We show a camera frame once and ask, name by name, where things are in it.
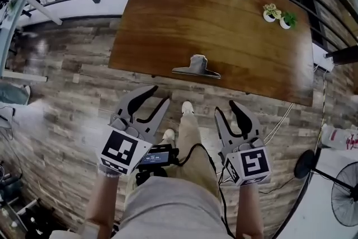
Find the wooden table with black legs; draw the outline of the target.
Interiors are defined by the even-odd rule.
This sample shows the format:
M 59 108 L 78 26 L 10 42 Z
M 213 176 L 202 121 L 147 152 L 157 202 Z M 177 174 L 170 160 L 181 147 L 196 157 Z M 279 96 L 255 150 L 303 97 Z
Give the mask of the wooden table with black legs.
M 297 16 L 294 28 L 267 22 L 274 3 Z M 221 79 L 175 75 L 206 56 Z M 289 0 L 128 0 L 109 67 L 182 79 L 311 106 L 313 48 L 307 13 Z

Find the white desk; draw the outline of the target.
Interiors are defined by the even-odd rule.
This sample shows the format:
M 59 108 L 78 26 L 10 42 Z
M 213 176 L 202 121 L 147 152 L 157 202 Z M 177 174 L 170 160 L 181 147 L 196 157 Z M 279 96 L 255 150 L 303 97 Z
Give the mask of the white desk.
M 49 10 L 47 10 L 36 0 L 17 0 L 14 8 L 4 19 L 2 25 L 0 26 L 0 77 L 46 82 L 48 78 L 44 76 L 18 73 L 6 69 L 6 60 L 10 50 L 13 34 L 17 26 L 17 21 L 21 16 L 25 4 L 27 3 L 35 7 L 36 10 L 40 11 L 40 13 L 45 15 L 51 21 L 55 22 L 57 25 L 62 25 L 62 20 L 60 18 L 54 16 Z

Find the black standing fan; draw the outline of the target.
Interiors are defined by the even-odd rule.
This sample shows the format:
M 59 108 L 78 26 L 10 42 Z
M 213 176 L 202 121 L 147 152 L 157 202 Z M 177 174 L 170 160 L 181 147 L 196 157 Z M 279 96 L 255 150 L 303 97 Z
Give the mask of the black standing fan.
M 305 151 L 296 162 L 294 176 L 303 179 L 315 172 L 333 182 L 331 207 L 334 217 L 345 227 L 358 226 L 358 162 L 348 164 L 333 177 L 317 169 L 317 161 L 313 150 Z

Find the person's khaki trousers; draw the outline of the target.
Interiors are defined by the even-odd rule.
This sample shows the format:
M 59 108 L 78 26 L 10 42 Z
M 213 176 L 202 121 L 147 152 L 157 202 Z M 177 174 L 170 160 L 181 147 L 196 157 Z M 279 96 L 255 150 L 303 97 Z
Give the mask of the person's khaki trousers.
M 176 146 L 179 159 L 189 160 L 183 166 L 170 166 L 166 169 L 168 177 L 152 177 L 142 186 L 129 179 L 125 206 L 135 200 L 140 204 L 158 201 L 159 204 L 185 204 L 202 208 L 221 209 L 219 187 L 215 166 L 210 163 L 206 150 L 200 146 L 201 137 L 197 119 L 192 112 L 183 114 L 179 126 Z

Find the person's left forearm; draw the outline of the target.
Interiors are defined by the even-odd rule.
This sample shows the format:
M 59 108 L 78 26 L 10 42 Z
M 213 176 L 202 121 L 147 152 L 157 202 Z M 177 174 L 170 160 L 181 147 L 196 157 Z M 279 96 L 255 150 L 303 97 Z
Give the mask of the person's left forearm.
M 98 239 L 110 239 L 115 219 L 118 177 L 98 173 L 86 208 L 85 222 L 99 226 Z

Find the white plastic bag red print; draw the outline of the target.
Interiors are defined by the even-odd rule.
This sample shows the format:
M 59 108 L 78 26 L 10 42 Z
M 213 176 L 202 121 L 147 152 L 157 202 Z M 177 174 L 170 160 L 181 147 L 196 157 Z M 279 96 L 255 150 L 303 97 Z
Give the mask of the white plastic bag red print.
M 358 130 L 335 128 L 332 125 L 324 124 L 321 143 L 337 150 L 358 149 Z

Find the person's white shoe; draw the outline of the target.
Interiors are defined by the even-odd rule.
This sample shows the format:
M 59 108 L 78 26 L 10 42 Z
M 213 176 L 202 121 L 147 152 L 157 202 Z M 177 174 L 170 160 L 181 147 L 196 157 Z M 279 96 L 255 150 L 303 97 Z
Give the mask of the person's white shoe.
M 175 147 L 175 132 L 173 129 L 167 129 L 162 138 L 162 144 L 170 144 Z
M 181 111 L 182 111 L 182 115 L 194 114 L 194 108 L 193 108 L 192 103 L 189 101 L 185 101 L 182 104 Z

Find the person's right white shoe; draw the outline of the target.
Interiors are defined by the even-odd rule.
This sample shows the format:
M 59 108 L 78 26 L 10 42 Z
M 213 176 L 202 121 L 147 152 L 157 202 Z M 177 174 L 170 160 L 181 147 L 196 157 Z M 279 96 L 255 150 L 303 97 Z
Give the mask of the person's right white shoe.
M 194 114 L 194 108 L 193 108 L 192 103 L 189 101 L 185 101 L 182 104 L 181 111 L 182 111 L 182 115 Z

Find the person's light t-shirt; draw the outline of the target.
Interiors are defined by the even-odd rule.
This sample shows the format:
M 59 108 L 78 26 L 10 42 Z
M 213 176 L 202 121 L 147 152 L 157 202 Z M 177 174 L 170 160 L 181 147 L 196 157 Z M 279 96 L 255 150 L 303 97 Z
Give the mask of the person's light t-shirt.
M 115 174 L 102 174 L 118 177 Z M 159 204 L 138 200 L 125 206 L 119 230 L 110 239 L 230 239 L 221 219 L 222 208 Z M 56 230 L 50 239 L 98 239 L 99 226 L 85 222 L 77 232 Z

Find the small white pot variegated plant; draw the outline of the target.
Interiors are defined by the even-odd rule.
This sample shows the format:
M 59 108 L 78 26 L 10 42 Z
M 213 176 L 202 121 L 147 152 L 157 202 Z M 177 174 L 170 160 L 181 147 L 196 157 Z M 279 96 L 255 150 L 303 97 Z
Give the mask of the small white pot variegated plant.
M 263 6 L 263 18 L 267 22 L 274 22 L 281 19 L 282 12 L 276 7 L 274 3 Z

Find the large metal binder clip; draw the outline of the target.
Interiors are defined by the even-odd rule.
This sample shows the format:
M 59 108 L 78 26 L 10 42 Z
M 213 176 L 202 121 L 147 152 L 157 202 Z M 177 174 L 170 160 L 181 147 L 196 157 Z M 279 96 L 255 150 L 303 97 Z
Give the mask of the large metal binder clip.
M 204 55 L 195 54 L 190 58 L 188 67 L 173 68 L 172 73 L 221 79 L 219 73 L 207 69 L 207 64 L 208 60 Z

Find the small white pot green plant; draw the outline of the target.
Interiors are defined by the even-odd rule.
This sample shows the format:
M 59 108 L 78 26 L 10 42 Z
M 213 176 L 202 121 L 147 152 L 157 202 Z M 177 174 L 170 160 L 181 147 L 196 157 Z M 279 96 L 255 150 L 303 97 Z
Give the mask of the small white pot green plant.
M 284 11 L 280 19 L 280 25 L 283 29 L 294 28 L 297 24 L 297 16 L 293 12 Z

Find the black device with screen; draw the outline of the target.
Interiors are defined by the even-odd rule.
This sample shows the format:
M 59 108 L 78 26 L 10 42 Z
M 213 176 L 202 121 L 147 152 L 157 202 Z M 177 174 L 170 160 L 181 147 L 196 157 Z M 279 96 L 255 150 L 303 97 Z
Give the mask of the black device with screen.
M 170 144 L 153 146 L 136 167 L 138 170 L 135 175 L 136 184 L 140 186 L 151 176 L 167 177 L 164 167 L 179 163 L 178 154 L 179 149 L 173 148 Z

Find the person's left white shoe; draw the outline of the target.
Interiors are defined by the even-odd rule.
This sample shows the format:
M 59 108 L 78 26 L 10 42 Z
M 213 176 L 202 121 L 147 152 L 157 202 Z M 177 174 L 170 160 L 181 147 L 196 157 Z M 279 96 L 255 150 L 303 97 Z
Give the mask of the person's left white shoe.
M 175 132 L 173 129 L 167 129 L 162 138 L 162 144 L 170 144 L 175 147 Z

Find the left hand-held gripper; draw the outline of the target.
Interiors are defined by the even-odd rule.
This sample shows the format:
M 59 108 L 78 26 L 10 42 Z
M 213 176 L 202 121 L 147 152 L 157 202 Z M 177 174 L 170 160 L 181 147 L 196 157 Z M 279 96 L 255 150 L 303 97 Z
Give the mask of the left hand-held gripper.
M 134 114 L 157 89 L 156 85 L 144 86 L 121 97 L 102 133 L 100 164 L 128 176 L 147 155 L 156 143 L 156 132 L 169 107 L 169 97 L 162 99 L 147 119 L 135 119 Z

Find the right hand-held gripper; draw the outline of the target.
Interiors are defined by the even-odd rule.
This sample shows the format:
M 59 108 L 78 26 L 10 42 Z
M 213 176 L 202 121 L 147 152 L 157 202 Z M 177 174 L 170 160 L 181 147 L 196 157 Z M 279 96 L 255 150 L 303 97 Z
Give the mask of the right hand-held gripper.
M 219 152 L 223 167 L 236 186 L 258 184 L 271 175 L 269 156 L 259 138 L 261 124 L 256 115 L 244 105 L 230 100 L 229 106 L 241 132 L 232 131 L 224 113 L 218 107 L 215 108 L 215 123 L 223 144 Z

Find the person's right forearm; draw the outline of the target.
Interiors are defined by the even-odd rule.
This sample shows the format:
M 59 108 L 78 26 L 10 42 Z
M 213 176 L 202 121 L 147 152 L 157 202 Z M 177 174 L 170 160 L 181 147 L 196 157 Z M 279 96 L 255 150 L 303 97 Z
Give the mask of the person's right forearm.
M 258 185 L 239 188 L 239 202 L 235 236 L 236 239 L 263 239 L 263 218 L 260 209 Z

